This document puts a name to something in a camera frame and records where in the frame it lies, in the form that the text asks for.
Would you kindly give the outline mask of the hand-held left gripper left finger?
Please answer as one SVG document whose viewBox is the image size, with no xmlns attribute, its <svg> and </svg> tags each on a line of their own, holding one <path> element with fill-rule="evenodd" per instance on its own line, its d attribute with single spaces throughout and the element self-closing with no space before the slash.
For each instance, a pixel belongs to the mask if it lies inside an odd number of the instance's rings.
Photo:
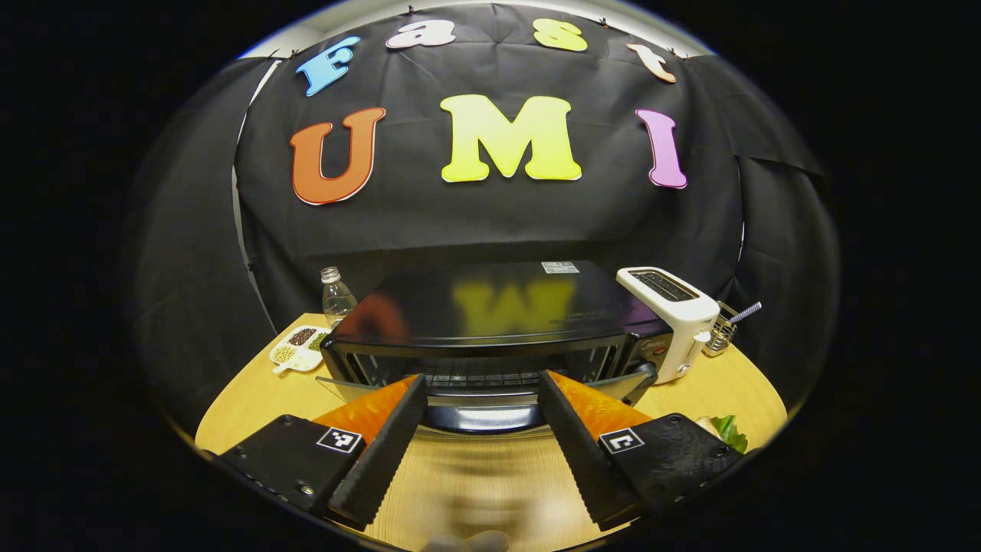
<svg viewBox="0 0 981 552">
<path fill-rule="evenodd" d="M 363 531 L 378 513 L 427 406 L 413 374 L 315 420 L 284 415 L 218 455 L 244 483 Z"/>
</svg>

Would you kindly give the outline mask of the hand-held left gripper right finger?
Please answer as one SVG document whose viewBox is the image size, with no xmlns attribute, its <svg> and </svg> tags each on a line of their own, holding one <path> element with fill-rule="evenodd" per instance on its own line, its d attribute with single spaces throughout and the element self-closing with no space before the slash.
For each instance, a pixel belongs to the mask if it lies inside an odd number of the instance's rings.
<svg viewBox="0 0 981 552">
<path fill-rule="evenodd" d="M 682 413 L 647 416 L 551 370 L 540 373 L 537 405 L 603 531 L 696 496 L 743 457 Z"/>
</svg>

